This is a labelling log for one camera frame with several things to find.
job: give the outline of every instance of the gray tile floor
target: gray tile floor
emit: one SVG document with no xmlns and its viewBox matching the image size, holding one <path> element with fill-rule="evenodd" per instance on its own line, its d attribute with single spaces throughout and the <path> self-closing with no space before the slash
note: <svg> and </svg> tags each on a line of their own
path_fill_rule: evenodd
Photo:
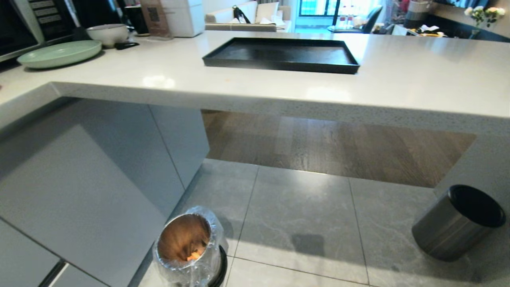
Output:
<svg viewBox="0 0 510 287">
<path fill-rule="evenodd" d="M 432 189 L 206 159 L 174 211 L 220 219 L 226 287 L 472 286 L 467 259 L 416 246 L 411 226 Z M 154 265 L 139 287 L 164 286 Z"/>
</svg>

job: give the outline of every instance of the vase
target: vase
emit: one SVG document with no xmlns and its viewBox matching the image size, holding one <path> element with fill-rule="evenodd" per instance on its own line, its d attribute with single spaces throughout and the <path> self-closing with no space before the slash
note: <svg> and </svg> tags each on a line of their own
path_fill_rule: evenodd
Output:
<svg viewBox="0 0 510 287">
<path fill-rule="evenodd" d="M 476 39 L 476 37 L 478 36 L 478 33 L 480 33 L 480 29 L 471 30 L 471 35 L 469 36 L 468 39 Z"/>
</svg>

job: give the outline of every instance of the gray cabinet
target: gray cabinet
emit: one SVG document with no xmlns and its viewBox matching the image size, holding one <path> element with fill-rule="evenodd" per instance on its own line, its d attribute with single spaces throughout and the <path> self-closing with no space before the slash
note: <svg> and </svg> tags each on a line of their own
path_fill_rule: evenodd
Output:
<svg viewBox="0 0 510 287">
<path fill-rule="evenodd" d="M 0 220 L 2 286 L 38 286 L 59 258 Z"/>
<path fill-rule="evenodd" d="M 103 283 L 66 264 L 51 287 L 107 287 Z"/>
<path fill-rule="evenodd" d="M 0 217 L 125 287 L 184 192 L 146 105 L 81 100 L 0 141 Z"/>
<path fill-rule="evenodd" d="M 202 114 L 197 109 L 150 106 L 173 163 L 187 188 L 209 152 Z"/>
</svg>

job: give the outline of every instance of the black trash can lid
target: black trash can lid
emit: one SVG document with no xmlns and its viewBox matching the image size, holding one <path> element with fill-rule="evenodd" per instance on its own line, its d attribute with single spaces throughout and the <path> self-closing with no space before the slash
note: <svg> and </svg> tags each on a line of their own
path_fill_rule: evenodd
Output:
<svg viewBox="0 0 510 287">
<path fill-rule="evenodd" d="M 485 227 L 500 227 L 505 224 L 505 213 L 501 206 L 484 192 L 467 185 L 454 185 L 448 191 L 452 205 L 469 220 Z"/>
</svg>

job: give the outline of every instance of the black rectangular tray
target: black rectangular tray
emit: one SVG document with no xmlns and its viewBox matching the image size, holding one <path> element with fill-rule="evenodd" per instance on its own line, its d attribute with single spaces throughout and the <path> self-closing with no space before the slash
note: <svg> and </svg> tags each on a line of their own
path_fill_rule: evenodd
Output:
<svg viewBox="0 0 510 287">
<path fill-rule="evenodd" d="M 205 55 L 211 67 L 356 74 L 360 65 L 344 41 L 233 38 Z"/>
</svg>

